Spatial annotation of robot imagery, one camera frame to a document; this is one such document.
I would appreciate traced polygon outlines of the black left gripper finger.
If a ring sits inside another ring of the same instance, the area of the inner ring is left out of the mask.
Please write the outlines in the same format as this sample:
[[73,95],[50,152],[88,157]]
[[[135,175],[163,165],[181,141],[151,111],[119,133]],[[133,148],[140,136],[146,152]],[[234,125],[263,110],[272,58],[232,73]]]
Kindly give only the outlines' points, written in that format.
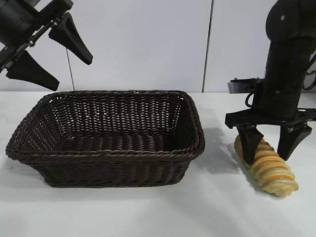
[[7,69],[6,76],[9,79],[37,84],[52,91],[56,91],[59,86],[59,81],[42,68],[27,51],[24,51],[18,61]]
[[85,64],[90,65],[92,63],[93,55],[81,39],[69,12],[63,15],[62,20],[52,28],[48,36],[70,50]]

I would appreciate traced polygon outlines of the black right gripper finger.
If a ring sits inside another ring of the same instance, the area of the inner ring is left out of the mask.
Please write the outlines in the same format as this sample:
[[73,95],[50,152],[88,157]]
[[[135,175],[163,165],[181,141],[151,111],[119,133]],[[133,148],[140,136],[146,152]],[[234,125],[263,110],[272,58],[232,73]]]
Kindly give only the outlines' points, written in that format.
[[257,129],[256,125],[240,125],[237,126],[237,130],[241,140],[243,159],[251,165],[264,135]]
[[308,125],[282,126],[277,148],[279,156],[287,161],[296,147],[312,132]]

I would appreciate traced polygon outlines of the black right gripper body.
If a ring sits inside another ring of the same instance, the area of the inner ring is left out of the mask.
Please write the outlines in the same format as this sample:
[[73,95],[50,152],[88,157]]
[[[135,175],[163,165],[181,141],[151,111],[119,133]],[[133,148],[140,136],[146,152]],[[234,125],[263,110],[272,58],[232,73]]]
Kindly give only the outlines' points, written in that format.
[[234,79],[229,92],[253,95],[247,110],[226,114],[225,125],[280,125],[314,121],[315,109],[299,109],[303,83],[316,40],[310,37],[271,42],[263,79]]

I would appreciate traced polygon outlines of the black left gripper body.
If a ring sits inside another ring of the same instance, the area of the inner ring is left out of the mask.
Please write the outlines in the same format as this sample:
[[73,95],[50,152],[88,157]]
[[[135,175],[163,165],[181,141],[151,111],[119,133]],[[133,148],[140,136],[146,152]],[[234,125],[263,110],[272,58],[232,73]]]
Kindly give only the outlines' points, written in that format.
[[48,30],[57,31],[72,8],[71,0],[52,0],[42,10],[35,9],[38,0],[2,0],[0,2],[0,69],[38,71],[41,66],[28,54]]

